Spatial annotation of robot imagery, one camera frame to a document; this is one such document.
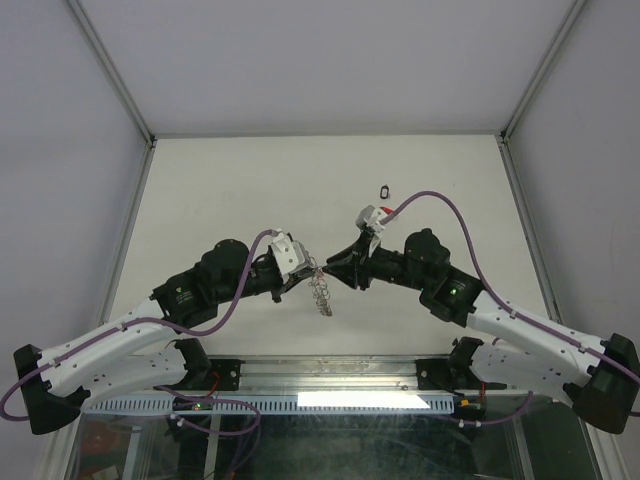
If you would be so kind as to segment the metal disc with key rings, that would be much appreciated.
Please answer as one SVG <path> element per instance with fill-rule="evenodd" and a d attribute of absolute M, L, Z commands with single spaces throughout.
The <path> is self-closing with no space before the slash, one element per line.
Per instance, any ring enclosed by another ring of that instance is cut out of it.
<path fill-rule="evenodd" d="M 331 317 L 333 315 L 330 305 L 331 294 L 324 273 L 314 257 L 310 257 L 309 261 L 313 274 L 308 279 L 308 286 L 311 288 L 316 307 L 322 316 Z"/>

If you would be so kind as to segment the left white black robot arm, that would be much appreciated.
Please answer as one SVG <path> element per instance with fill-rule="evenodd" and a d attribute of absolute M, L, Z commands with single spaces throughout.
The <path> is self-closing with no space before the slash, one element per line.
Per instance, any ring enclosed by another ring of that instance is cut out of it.
<path fill-rule="evenodd" d="M 316 272 L 300 242 L 281 231 L 264 234 L 271 242 L 262 255 L 255 245 L 223 240 L 122 317 L 55 347 L 16 350 L 15 388 L 32 433 L 59 430 L 90 407 L 135 390 L 204 385 L 210 366 L 199 340 L 228 321 L 219 307 L 233 311 L 241 299 L 261 294 L 280 302 Z"/>

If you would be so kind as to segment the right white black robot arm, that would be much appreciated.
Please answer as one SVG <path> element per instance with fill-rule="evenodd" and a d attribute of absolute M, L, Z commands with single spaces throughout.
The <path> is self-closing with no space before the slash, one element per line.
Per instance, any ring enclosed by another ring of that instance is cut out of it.
<path fill-rule="evenodd" d="M 492 344 L 462 337 L 449 354 L 448 378 L 516 386 L 569 406 L 584 422 L 623 433 L 639 393 L 639 358 L 631 340 L 607 339 L 527 314 L 480 279 L 450 263 L 429 229 L 411 234 L 403 252 L 386 250 L 369 232 L 330 257 L 324 272 L 353 289 L 375 280 L 419 291 L 419 302 L 444 322 L 491 335 Z"/>

